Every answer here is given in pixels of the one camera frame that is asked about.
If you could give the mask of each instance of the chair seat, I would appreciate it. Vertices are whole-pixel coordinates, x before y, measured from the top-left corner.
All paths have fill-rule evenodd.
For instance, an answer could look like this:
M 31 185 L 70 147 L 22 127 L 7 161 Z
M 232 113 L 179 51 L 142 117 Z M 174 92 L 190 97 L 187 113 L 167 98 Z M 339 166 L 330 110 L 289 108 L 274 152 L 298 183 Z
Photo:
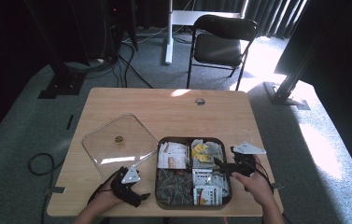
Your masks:
M 242 56 L 238 39 L 223 39 L 209 34 L 196 38 L 194 58 L 199 63 L 239 66 Z

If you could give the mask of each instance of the small gold object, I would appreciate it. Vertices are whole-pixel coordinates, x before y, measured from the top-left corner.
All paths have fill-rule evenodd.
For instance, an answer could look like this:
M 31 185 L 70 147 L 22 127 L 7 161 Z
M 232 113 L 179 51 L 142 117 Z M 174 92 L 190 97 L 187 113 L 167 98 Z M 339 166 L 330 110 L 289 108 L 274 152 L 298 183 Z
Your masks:
M 122 136 L 117 136 L 115 138 L 115 142 L 118 143 L 118 144 L 122 144 L 123 143 L 123 137 Z

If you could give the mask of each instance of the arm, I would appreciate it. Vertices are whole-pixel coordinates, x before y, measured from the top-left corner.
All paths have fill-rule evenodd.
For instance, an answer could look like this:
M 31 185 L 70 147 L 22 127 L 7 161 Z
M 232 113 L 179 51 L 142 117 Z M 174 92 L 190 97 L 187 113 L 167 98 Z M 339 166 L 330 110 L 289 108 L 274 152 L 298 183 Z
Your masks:
M 254 158 L 257 163 L 260 163 L 260 159 L 256 155 L 254 155 Z M 263 172 L 263 169 L 259 165 L 257 165 L 257 169 Z M 275 197 L 263 176 L 257 172 L 254 172 L 250 177 L 236 172 L 233 172 L 232 176 L 249 190 L 255 202 L 262 207 L 265 224 L 284 224 Z
M 111 181 L 108 181 L 102 188 L 104 191 L 99 192 L 96 197 L 86 205 L 74 220 L 74 224 L 93 223 L 100 214 L 122 202 L 121 199 L 118 199 L 112 193 L 110 183 Z

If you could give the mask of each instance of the clear plastic lid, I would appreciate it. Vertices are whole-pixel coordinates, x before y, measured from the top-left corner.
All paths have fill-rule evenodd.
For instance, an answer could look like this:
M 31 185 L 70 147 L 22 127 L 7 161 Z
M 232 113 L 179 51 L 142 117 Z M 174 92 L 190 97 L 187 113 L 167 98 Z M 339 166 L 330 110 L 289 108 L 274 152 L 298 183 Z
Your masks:
M 157 150 L 158 141 L 133 114 L 123 114 L 86 134 L 82 146 L 103 179 Z

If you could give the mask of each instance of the cable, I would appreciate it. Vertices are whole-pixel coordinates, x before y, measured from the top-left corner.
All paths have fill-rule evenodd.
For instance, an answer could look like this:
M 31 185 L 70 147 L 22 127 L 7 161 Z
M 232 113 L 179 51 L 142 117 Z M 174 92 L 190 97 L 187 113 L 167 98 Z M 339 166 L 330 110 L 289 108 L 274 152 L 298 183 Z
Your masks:
M 118 60 L 117 63 L 119 69 L 120 69 L 120 74 L 117 75 L 117 73 L 114 70 L 114 76 L 117 79 L 117 87 L 119 87 L 120 85 L 123 87 L 123 80 L 122 80 L 122 66 L 120 65 L 120 61 Z
M 127 47 L 129 47 L 129 48 L 132 50 L 132 56 L 131 56 L 129 62 L 127 62 L 121 55 L 119 55 L 120 58 L 127 64 L 126 70 L 125 70 L 125 88 L 127 88 L 127 71 L 128 71 L 128 69 L 129 69 L 129 67 L 131 67 L 131 68 L 133 69 L 133 71 L 135 72 L 135 74 L 136 74 L 138 77 L 140 77 L 141 80 L 143 80 L 147 85 L 149 85 L 152 89 L 154 89 L 154 88 L 153 88 L 148 82 L 146 82 L 146 81 L 140 76 L 140 74 L 138 74 L 138 72 L 135 71 L 135 69 L 130 65 L 130 63 L 131 63 L 131 61 L 132 61 L 132 59 L 133 59 L 133 57 L 134 57 L 134 48 L 133 48 L 132 46 L 128 45 L 128 44 L 125 44 L 125 43 L 122 43 L 122 44 L 123 44 L 123 45 L 126 45 Z
M 112 191 L 112 189 L 102 189 L 102 187 L 108 183 L 109 180 L 112 179 L 112 177 L 114 177 L 115 175 L 119 174 L 121 172 L 121 168 L 119 168 L 119 170 L 117 170 L 114 174 L 112 174 L 103 184 L 101 184 L 92 194 L 92 196 L 89 198 L 88 203 L 90 203 L 96 196 L 98 193 L 103 192 L 103 191 Z
M 159 32 L 157 32 L 157 33 L 155 33 L 155 34 L 140 34 L 140 35 L 138 35 L 137 37 L 145 37 L 145 38 L 142 39 L 142 40 L 140 40 L 140 41 L 137 41 L 137 43 L 139 43 L 139 44 L 140 44 L 140 43 L 143 43 L 143 42 L 145 42 L 145 41 L 147 41 L 147 40 L 149 40 L 149 39 L 151 39 L 151 38 L 153 38 L 153 37 L 159 37 L 159 38 L 167 37 L 167 34 L 164 34 L 164 33 L 163 33 L 163 31 L 164 31 L 165 29 L 167 29 L 167 28 L 168 28 L 168 26 L 162 28 Z M 184 26 L 181 26 L 178 30 L 173 31 L 172 34 L 173 34 L 173 35 L 178 35 L 178 32 L 179 32 L 181 29 L 183 29 L 183 28 L 184 28 Z M 122 43 L 131 44 L 132 42 L 130 41 L 130 38 L 126 38 L 125 40 L 122 41 Z
M 95 78 L 98 78 L 98 77 L 103 77 L 103 76 L 106 76 L 110 73 L 113 73 L 115 76 L 116 76 L 116 72 L 115 72 L 115 69 L 116 69 L 116 66 L 117 67 L 120 67 L 120 61 L 117 60 L 111 67 L 108 71 L 105 71 L 103 74 L 100 74 L 100 75 L 97 75 L 95 77 L 86 77 L 86 79 L 95 79 Z
M 33 169 L 33 161 L 38 158 L 38 157 L 42 157 L 42 156 L 46 156 L 50 159 L 50 164 L 51 164 L 51 169 L 47 172 L 43 172 L 43 173 L 39 173 L 34 171 Z M 49 153 L 39 153 L 34 155 L 29 161 L 28 161 L 28 170 L 33 174 L 33 175 L 48 175 L 50 174 L 50 181 L 49 181 L 49 187 L 48 189 L 51 189 L 52 187 L 52 183 L 53 183 L 53 176 L 54 176 L 54 171 L 57 170 L 62 164 L 64 163 L 64 160 L 62 160 L 59 164 L 57 164 L 56 166 L 54 165 L 54 159 L 53 157 L 49 154 Z M 46 207 L 47 207 L 47 203 L 48 203 L 48 199 L 49 199 L 49 195 L 47 194 L 45 196 L 45 200 L 44 200 L 44 204 L 42 206 L 42 212 L 41 212 L 41 223 L 44 224 L 45 223 L 45 211 L 46 211 Z
M 289 218 L 286 216 L 286 214 L 281 214 L 283 218 L 287 221 L 287 223 L 292 224 L 292 222 L 289 220 Z
M 181 44 L 191 44 L 192 43 L 190 40 L 185 40 L 185 39 L 181 39 L 181 38 L 178 38 L 178 37 L 173 37 L 173 39 L 176 42 L 181 43 Z
M 187 9 L 187 7 L 190 5 L 190 2 L 191 2 L 192 0 L 190 0 L 185 6 L 184 6 L 184 8 L 182 9 L 183 11 L 185 11 L 186 9 Z M 195 3 L 196 3 L 196 0 L 193 0 L 193 5 L 192 5 L 192 9 L 191 10 L 194 10 L 194 8 L 195 8 Z M 176 31 L 174 31 L 174 32 L 172 32 L 172 34 L 176 34 L 176 33 L 178 33 L 182 28 L 184 27 L 184 25 L 182 25 L 178 30 L 176 30 Z M 150 39 L 150 38 L 152 38 L 152 37 L 154 37 L 154 36 L 156 36 L 156 35 L 160 35 L 165 29 L 167 29 L 168 28 L 168 26 L 166 26 L 166 27 L 164 27 L 164 28 L 162 28 L 159 32 L 157 32 L 157 33 L 155 33 L 155 34 L 147 34 L 147 38 L 145 38 L 145 39 L 143 39 L 143 40 L 141 40 L 141 41 L 138 41 L 137 43 L 143 43 L 144 41 L 146 41 L 146 40 L 148 40 L 148 39 Z M 131 42 L 130 42 L 130 38 L 127 38 L 127 39 L 125 39 L 124 41 L 122 41 L 122 43 L 128 43 L 128 44 L 130 44 Z
M 255 164 L 258 164 L 260 167 L 262 167 L 263 171 L 265 172 L 265 174 L 263 172 L 261 172 L 259 169 L 257 169 L 256 166 L 253 166 L 251 165 L 250 163 L 248 163 L 246 160 L 243 160 L 243 162 L 245 163 L 245 165 L 247 165 L 249 168 L 255 170 L 258 174 L 260 174 L 265 180 L 266 182 L 268 183 L 269 185 L 269 188 L 271 189 L 271 192 L 274 193 L 275 190 L 274 190 L 274 187 L 272 186 L 271 184 L 271 181 L 269 180 L 269 176 L 268 176 L 268 173 L 266 172 L 265 168 L 263 168 L 263 166 L 257 162 L 255 162 Z
M 74 72 L 82 72 L 82 73 L 91 73 L 91 72 L 103 72 L 106 71 L 114 66 L 116 62 L 114 60 L 109 61 L 109 58 L 104 59 L 104 63 L 99 64 L 94 67 L 87 67 L 87 68 L 76 68 L 70 65 L 67 65 L 70 71 Z

